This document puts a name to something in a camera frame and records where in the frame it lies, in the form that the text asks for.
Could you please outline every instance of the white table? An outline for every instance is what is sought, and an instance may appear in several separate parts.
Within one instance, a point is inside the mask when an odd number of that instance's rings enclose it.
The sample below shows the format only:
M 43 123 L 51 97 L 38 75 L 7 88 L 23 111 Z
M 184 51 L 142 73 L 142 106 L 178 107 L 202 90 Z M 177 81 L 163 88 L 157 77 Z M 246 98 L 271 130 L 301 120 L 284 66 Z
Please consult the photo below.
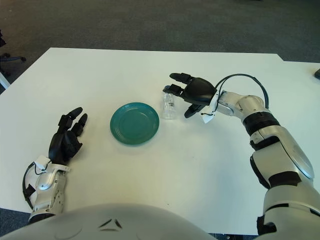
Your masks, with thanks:
M 70 163 L 65 211 L 139 203 L 168 209 L 210 233 L 257 234 L 266 190 L 251 169 L 253 150 L 239 119 L 185 119 L 189 104 L 177 99 L 179 118 L 160 119 L 157 134 L 140 146 L 115 140 L 109 122 L 129 102 L 160 113 L 162 89 L 174 83 L 170 73 L 213 84 L 250 74 L 263 83 L 271 111 L 311 160 L 320 191 L 320 81 L 307 66 L 276 54 L 50 48 L 0 95 L 0 207 L 30 212 L 21 187 L 26 167 L 48 154 L 61 114 L 81 106 L 88 122 Z M 245 77 L 230 79 L 225 89 L 263 96 Z

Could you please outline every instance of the chair leg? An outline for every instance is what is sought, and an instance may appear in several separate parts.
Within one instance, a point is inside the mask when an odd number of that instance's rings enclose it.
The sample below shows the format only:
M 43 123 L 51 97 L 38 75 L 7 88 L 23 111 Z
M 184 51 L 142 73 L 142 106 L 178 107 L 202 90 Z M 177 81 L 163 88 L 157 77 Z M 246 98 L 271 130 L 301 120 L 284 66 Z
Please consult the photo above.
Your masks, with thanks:
M 7 81 L 5 76 L 0 72 L 0 84 L 4 87 L 4 89 L 7 89 L 10 86 L 10 83 Z
M 22 62 L 25 62 L 27 59 L 24 56 L 12 56 L 12 57 L 0 56 L 0 62 L 10 62 L 15 60 L 21 60 Z

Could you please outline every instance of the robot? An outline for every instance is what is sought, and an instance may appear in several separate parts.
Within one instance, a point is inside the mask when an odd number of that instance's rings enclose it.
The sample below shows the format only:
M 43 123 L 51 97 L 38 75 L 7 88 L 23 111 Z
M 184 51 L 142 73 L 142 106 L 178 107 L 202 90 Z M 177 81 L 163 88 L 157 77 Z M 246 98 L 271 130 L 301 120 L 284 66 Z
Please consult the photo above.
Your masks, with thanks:
M 223 83 L 233 76 L 247 76 L 257 82 L 264 101 L 253 95 L 222 91 Z M 205 122 L 216 112 L 241 120 L 255 152 L 250 157 L 252 170 L 267 189 L 263 215 L 257 218 L 257 240 L 314 240 L 320 236 L 320 194 L 313 187 L 314 170 L 288 130 L 269 110 L 268 94 L 250 75 L 225 77 L 215 87 L 208 81 L 185 73 L 170 77 L 186 84 L 163 89 L 191 103 L 184 116 L 200 113 Z M 54 134 L 48 158 L 40 157 L 27 171 L 34 169 L 35 187 L 26 185 L 23 194 L 32 208 L 29 225 L 5 235 L 3 240 L 179 240 L 215 239 L 192 223 L 169 211 L 137 204 L 106 204 L 60 214 L 63 210 L 68 162 L 78 152 L 77 137 L 87 121 L 84 114 L 71 130 L 73 120 L 82 112 L 77 108 L 62 115 Z M 36 194 L 34 203 L 31 195 Z

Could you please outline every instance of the gray carpet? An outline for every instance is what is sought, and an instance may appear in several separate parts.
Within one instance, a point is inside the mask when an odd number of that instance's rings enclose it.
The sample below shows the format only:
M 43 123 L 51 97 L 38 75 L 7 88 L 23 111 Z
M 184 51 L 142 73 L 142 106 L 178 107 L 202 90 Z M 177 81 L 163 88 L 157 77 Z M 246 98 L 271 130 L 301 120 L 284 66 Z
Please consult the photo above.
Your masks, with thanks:
M 50 47 L 276 53 L 319 63 L 319 11 L 319 0 L 0 0 L 0 53 L 27 58 L 1 67 L 12 83 Z M 0 215 L 0 236 L 28 218 Z

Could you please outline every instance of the office chair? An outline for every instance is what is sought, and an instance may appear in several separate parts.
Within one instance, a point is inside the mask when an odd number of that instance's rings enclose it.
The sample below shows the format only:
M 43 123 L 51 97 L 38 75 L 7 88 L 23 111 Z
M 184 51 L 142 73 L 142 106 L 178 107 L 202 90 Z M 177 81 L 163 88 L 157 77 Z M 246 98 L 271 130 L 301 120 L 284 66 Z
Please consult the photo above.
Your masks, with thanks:
M 0 30 L 0 47 L 6 44 L 6 42 L 1 38 L 1 30 Z M 9 53 L 4 53 L 0 55 L 0 62 L 9 62 L 9 61 L 15 61 L 15 60 L 21 60 L 22 62 L 25 62 L 27 59 L 24 56 L 11 56 Z M 7 71 L 4 71 L 0 66 L 0 73 L 2 73 L 4 76 L 10 76 L 10 73 Z

